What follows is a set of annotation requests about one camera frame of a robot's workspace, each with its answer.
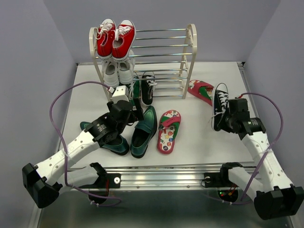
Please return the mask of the black canvas sneaker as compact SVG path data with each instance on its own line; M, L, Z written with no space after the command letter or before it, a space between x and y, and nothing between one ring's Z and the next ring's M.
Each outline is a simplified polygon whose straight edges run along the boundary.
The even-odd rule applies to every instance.
M214 131L220 131L220 122L228 106L228 87L225 83L219 83L212 90L212 117L211 127Z
M152 104L156 86L154 72L144 72L141 80L141 99L144 105L150 106Z

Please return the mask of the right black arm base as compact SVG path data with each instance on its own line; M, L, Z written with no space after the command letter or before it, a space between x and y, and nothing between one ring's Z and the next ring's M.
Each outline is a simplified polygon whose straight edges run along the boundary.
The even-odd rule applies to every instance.
M201 186L204 188L216 188L220 200L236 203L238 199L238 185L223 178L220 172L205 172Z

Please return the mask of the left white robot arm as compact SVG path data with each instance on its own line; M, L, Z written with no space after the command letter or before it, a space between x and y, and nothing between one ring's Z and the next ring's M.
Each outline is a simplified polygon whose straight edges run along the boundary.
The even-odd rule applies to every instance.
M88 123L69 145L64 144L62 150L36 165L28 163L22 168L23 185L38 208L49 206L65 191L82 191L83 187L104 189L98 195L88 192L91 203L99 206L110 198L111 188L120 188L121 174L108 173L98 162L80 170L67 171L100 148L120 156L128 153L129 145L121 133L127 125L143 120L139 99L108 102L107 106L109 112Z

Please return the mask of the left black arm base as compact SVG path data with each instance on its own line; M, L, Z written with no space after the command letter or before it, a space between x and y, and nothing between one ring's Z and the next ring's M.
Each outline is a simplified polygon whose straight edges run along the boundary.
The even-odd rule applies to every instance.
M110 196L110 189L119 189L121 183L121 174L119 173L103 173L97 174L94 181L87 181L81 184L79 188L87 190L90 194L98 195L98 197L88 195L90 203L96 206L110 206L111 204L119 204L113 196Z

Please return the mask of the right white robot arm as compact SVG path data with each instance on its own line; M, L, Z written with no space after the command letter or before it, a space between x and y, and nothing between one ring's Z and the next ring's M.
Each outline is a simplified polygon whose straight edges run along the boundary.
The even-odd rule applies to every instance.
M263 220L295 215L304 201L304 189L296 187L284 173L271 149L263 123L259 118L250 118L247 100L230 99L220 126L239 136L256 166L249 174L237 162L225 163L220 169L220 183L234 183L240 187L252 199Z

